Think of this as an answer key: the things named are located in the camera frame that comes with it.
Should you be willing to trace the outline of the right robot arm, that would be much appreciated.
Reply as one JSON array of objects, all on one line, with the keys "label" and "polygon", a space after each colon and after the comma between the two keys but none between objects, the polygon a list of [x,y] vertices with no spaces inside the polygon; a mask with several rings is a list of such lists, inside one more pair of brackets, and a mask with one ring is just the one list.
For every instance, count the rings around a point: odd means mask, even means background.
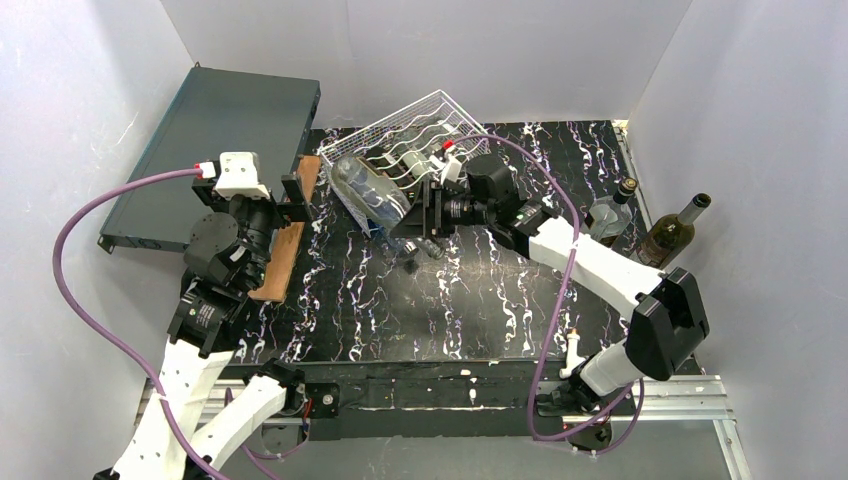
[{"label": "right robot arm", "polygon": [[449,160],[439,176],[427,175],[411,209],[392,228],[400,238],[435,240],[459,226],[484,226],[496,242],[547,265],[575,281],[630,319],[624,340],[569,364],[562,383],[547,400],[566,412],[585,412],[589,420],[561,433],[535,428],[537,364],[528,395],[527,424],[540,442],[564,441],[589,428],[615,407],[596,407],[611,393],[617,401],[645,379],[669,380],[709,334],[709,323],[695,277],[683,268],[666,272],[626,258],[578,231],[544,203],[522,197],[513,173],[494,154],[460,164]]}]

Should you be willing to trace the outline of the dark green wine bottle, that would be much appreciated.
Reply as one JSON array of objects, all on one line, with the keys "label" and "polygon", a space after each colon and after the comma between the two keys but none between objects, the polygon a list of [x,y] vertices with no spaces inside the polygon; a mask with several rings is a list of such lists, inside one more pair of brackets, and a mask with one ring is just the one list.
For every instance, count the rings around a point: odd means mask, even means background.
[{"label": "dark green wine bottle", "polygon": [[383,147],[376,146],[365,152],[366,160],[372,164],[378,173],[397,180],[406,173],[406,168]]}]

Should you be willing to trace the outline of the blue glass bottle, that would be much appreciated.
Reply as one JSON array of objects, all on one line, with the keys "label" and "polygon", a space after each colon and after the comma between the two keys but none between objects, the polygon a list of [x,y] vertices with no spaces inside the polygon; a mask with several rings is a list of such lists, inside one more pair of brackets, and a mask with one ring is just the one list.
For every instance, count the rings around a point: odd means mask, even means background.
[{"label": "blue glass bottle", "polygon": [[390,236],[386,229],[377,224],[369,225],[371,238],[386,252],[386,255],[399,262],[414,260],[419,253],[418,246],[411,240]]}]

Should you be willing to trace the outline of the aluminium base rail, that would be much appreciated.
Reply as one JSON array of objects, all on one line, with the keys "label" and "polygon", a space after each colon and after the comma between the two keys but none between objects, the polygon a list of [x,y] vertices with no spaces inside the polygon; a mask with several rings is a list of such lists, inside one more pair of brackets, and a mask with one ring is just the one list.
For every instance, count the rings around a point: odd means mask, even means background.
[{"label": "aluminium base rail", "polygon": [[[527,380],[517,373],[314,372],[305,395],[317,441],[345,438],[526,436]],[[613,422],[709,421],[733,479],[751,476],[719,376],[676,375],[633,385]]]}]

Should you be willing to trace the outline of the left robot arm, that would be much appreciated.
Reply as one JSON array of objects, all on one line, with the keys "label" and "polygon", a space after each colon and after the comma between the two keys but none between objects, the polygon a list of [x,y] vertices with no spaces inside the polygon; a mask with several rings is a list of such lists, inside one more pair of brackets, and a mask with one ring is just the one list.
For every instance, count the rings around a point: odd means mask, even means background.
[{"label": "left robot arm", "polygon": [[202,173],[193,183],[211,208],[193,226],[187,281],[167,331],[154,393],[128,446],[97,479],[220,479],[222,466],[277,414],[310,405],[305,374],[279,360],[260,366],[208,422],[201,416],[256,307],[273,233],[284,220],[257,175]]}]

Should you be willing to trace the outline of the brown wooden board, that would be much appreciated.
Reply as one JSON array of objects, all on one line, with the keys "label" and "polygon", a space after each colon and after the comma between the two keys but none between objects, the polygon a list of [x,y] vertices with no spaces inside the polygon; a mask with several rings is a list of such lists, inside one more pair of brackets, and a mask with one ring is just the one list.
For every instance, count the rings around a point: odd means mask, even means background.
[{"label": "brown wooden board", "polygon": [[[307,200],[312,198],[320,169],[321,160],[317,156],[304,156],[299,162],[297,173],[301,177],[304,196]],[[264,284],[249,293],[252,299],[270,302],[285,301],[304,229],[305,223],[297,222],[278,231]]]}]

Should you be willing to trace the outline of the olive wine bottle far right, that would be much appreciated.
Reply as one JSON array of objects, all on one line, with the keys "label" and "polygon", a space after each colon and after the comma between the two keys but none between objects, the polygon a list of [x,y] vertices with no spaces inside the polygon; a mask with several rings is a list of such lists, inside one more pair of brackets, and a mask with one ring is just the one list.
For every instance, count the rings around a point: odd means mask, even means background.
[{"label": "olive wine bottle far right", "polygon": [[707,193],[698,193],[679,213],[661,217],[630,258],[657,269],[667,267],[692,242],[695,236],[694,222],[711,202]]}]

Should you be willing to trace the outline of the dark grey flat box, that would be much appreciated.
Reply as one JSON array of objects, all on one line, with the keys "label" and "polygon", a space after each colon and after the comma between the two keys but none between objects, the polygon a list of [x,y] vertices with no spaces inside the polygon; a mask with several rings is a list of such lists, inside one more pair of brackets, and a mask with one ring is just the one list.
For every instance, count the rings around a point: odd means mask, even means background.
[{"label": "dark grey flat box", "polygon": [[[297,170],[321,98],[314,79],[192,67],[141,154],[130,178],[193,167],[224,152],[253,152],[259,178],[275,200],[281,178]],[[210,213],[189,177],[120,196],[98,244],[181,253],[194,223]]]}]

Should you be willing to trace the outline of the clear square liquor bottle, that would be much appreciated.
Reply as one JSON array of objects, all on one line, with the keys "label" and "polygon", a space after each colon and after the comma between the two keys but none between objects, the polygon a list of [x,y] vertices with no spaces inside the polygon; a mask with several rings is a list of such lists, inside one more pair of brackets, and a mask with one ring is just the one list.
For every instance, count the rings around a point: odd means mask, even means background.
[{"label": "clear square liquor bottle", "polygon": [[617,184],[612,195],[597,198],[589,207],[581,232],[611,248],[633,219],[628,202],[638,188],[638,181],[626,177]]}]

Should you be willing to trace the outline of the clear round bottle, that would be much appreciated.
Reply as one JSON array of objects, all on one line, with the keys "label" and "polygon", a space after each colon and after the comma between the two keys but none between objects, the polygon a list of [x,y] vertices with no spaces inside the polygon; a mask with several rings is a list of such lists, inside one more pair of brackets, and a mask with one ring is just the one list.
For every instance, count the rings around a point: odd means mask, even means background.
[{"label": "clear round bottle", "polygon": [[[370,224],[377,224],[390,235],[411,208],[410,201],[400,188],[387,176],[378,174],[363,157],[345,157],[336,161],[330,174],[340,196],[365,215],[368,231]],[[445,254],[445,247],[438,242],[423,238],[403,239],[413,241],[419,252],[433,259],[441,259]]]}]

